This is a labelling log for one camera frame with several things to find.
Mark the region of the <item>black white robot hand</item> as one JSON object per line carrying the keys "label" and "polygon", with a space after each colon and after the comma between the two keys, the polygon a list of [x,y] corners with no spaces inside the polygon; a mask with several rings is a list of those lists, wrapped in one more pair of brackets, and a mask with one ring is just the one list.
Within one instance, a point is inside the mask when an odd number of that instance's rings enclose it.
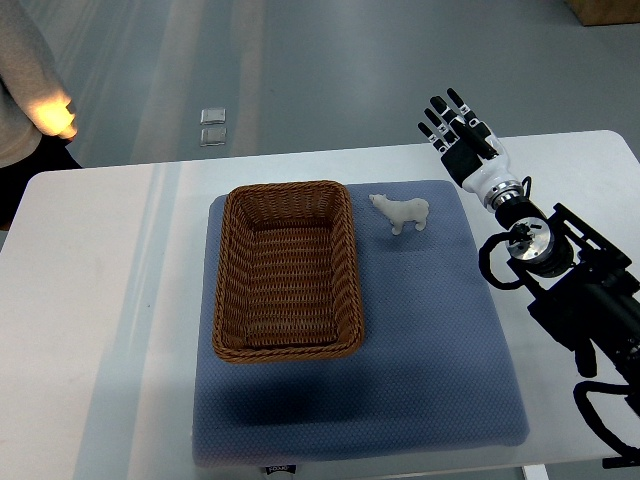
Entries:
{"label": "black white robot hand", "polygon": [[477,196],[485,209],[496,211],[524,194],[522,182],[510,172],[506,149],[459,93],[433,96],[418,129],[440,155],[454,183]]}

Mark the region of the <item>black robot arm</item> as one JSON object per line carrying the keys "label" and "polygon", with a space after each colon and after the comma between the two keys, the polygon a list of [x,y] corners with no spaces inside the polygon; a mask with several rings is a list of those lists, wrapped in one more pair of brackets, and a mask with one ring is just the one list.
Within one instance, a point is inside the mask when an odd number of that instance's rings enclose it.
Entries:
{"label": "black robot arm", "polygon": [[480,272],[497,289],[533,295],[529,314],[574,354],[580,414],[617,454],[603,467],[636,467],[638,448],[606,427],[588,396],[618,395],[639,410],[639,281],[629,257],[565,206],[545,216],[529,199],[530,182],[505,181],[486,194],[504,230],[480,248]]}

